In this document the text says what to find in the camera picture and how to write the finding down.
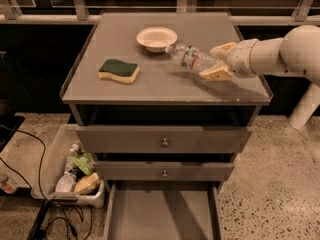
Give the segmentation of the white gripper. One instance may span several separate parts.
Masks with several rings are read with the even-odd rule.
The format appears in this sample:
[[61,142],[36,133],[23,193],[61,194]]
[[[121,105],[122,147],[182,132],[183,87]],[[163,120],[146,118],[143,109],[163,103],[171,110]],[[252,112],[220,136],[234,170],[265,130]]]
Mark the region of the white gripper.
[[200,77],[207,81],[227,81],[231,79],[233,73],[238,78],[255,78],[256,73],[252,70],[250,57],[257,42],[258,39],[249,39],[237,44],[228,42],[211,48],[210,54],[221,60],[227,59],[229,67],[225,64],[212,66],[200,72]]

